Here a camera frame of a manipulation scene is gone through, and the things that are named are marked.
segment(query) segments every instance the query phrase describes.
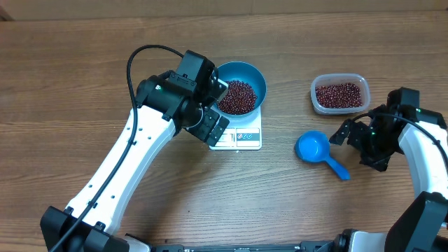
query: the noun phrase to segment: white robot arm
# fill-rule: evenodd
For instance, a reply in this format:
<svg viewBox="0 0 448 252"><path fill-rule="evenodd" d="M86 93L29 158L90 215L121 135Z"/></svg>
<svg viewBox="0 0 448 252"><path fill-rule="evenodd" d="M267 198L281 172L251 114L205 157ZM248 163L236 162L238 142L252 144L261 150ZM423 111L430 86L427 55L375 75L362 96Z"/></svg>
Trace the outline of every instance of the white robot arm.
<svg viewBox="0 0 448 252"><path fill-rule="evenodd" d="M161 48L182 57L176 71L140 82L134 96L130 66L147 48ZM41 219L46 246L51 251L148 252L149 246L126 236L114 237L127 203L155 156L181 129L214 146L229 120L211 106L227 93L228 84L206 57L185 55L163 45L145 45L131 54L127 81L132 111L122 134L87 185L64 211L50 206Z"/></svg>
<svg viewBox="0 0 448 252"><path fill-rule="evenodd" d="M147 106L138 109L138 130L134 138L134 147L130 148L111 182L101 194L94 207L83 222L95 226L104 224L104 231L115 235L120 228L121 219L135 188L148 170L151 162L162 147L172 139L176 128L174 121L162 119L162 113ZM72 208L71 215L78 218L88 202L97 193L99 187L111 173L131 136L133 123L132 111L115 145L104 159L97 173L85 187L66 206Z"/></svg>
<svg viewBox="0 0 448 252"><path fill-rule="evenodd" d="M417 122L431 133L448 153L447 131L439 125ZM422 192L440 193L448 199L448 174L438 147L424 133L407 124L398 137L400 148L406 156L411 173L414 193L417 198ZM351 235L350 252L384 252L388 233L355 231Z"/></svg>

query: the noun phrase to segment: red bean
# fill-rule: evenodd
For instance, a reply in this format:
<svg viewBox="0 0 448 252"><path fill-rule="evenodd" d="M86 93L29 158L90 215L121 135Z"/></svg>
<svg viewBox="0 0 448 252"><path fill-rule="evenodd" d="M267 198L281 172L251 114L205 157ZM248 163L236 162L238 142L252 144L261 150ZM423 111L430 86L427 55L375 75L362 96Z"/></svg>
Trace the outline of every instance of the red bean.
<svg viewBox="0 0 448 252"><path fill-rule="evenodd" d="M218 104L218 108L231 115L243 115L255 108L257 95L253 88L240 80L226 81L229 91Z"/></svg>
<svg viewBox="0 0 448 252"><path fill-rule="evenodd" d="M353 83L316 87L317 102L325 108L344 109L363 105L361 89Z"/></svg>

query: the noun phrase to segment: kitchen scale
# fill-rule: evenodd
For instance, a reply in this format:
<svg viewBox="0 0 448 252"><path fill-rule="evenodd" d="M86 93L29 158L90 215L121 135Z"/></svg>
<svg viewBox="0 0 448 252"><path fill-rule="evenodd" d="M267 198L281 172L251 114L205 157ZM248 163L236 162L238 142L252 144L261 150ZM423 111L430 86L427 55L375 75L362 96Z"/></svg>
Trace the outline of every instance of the kitchen scale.
<svg viewBox="0 0 448 252"><path fill-rule="evenodd" d="M216 107L214 111L227 118L227 114L219 111ZM243 118L227 118L230 123L224 130L223 135L214 147L213 151L257 151L261 149L261 107L256 108L252 113Z"/></svg>

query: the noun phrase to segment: wood grain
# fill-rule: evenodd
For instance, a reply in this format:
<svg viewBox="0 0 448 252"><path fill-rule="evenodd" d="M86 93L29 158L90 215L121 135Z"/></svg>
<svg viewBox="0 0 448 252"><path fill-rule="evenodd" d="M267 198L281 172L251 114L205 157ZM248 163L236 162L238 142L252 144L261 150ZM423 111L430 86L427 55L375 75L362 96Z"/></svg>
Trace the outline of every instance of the wood grain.
<svg viewBox="0 0 448 252"><path fill-rule="evenodd" d="M49 205L63 209L115 143L130 111L126 61L147 43L217 65L249 62L269 90L260 151L211 152L182 132L156 157L120 230L154 244L282 244L394 224L414 196L402 155L379 173L358 164L353 148L332 146L347 182L297 159L302 133L331 135L347 118L313 112L318 75L364 76L370 108L401 86L419 89L421 107L448 115L445 11L2 22L0 251L45 250L40 217ZM143 52L134 83L178 63Z"/></svg>

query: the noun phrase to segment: black cable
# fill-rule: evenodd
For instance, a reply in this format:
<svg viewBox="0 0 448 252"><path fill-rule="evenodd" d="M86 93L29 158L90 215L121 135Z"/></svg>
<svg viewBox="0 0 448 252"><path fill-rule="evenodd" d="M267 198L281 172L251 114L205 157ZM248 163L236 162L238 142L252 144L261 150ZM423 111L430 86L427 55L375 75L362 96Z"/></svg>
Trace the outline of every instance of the black cable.
<svg viewBox="0 0 448 252"><path fill-rule="evenodd" d="M216 79L216 85L217 85L219 77L218 77L218 68L216 66L214 67L214 71L215 71L215 79Z"/></svg>
<svg viewBox="0 0 448 252"><path fill-rule="evenodd" d="M98 191L95 194L95 196L87 204L87 207L84 209L84 211L81 213L81 215L75 221L75 223L67 230L67 232L65 232L65 234L56 243L56 245L54 245L50 249L50 252L55 252L69 238L71 233L79 226L79 224L81 224L81 222L83 221L84 217L87 215L87 213L91 210L91 208L97 202L97 200L99 199L99 197L103 193L104 189L106 189L106 187L109 184L109 182L111 182L111 180L112 180L113 176L115 175L115 173L117 173L118 169L120 168L120 165L125 160L126 155L129 152L129 149L132 147L132 144L134 143L135 134L137 133L137 123L138 123L137 119L138 118L137 118L137 103L135 102L134 88L132 87L132 80L131 80L131 64L132 64L132 60L134 59L135 55L137 55L137 53L140 53L142 50L149 49L149 48L159 48L159 49L168 50L168 51L170 51L172 53L177 54L179 57L183 57L183 54L181 54L180 52L176 51L175 49L172 49L172 48L169 48L167 46L164 46L164 45L144 45L144 46L141 46L140 48L137 48L131 54L131 56L129 56L129 59L127 61L127 66L126 66L126 79L127 79L127 87L129 88L129 95L131 97L132 111L133 111L133 114L134 114L134 122L133 122L133 125L132 125L131 137L129 138L129 141L127 142L126 148L123 151L123 153L122 153L120 159L118 160L117 164L112 169L111 173L106 178L106 180L101 185L101 187L98 189Z"/></svg>
<svg viewBox="0 0 448 252"><path fill-rule="evenodd" d="M402 120L403 122L409 123L410 125L416 127L418 130L420 130L423 134L425 134L429 139L431 139L433 141L433 143L437 146L437 148L440 151L440 154L442 155L443 161L445 163L445 169L448 172L448 156L447 153L445 152L445 150L443 149L442 145L440 144L440 141L437 140L431 133L429 133L426 129L424 129L422 126L416 124L415 122L412 122L411 120L408 120L404 117L401 117L399 115L393 115L393 114L388 114L388 113L375 113L375 116L388 116L388 117L392 117L398 120Z"/></svg>

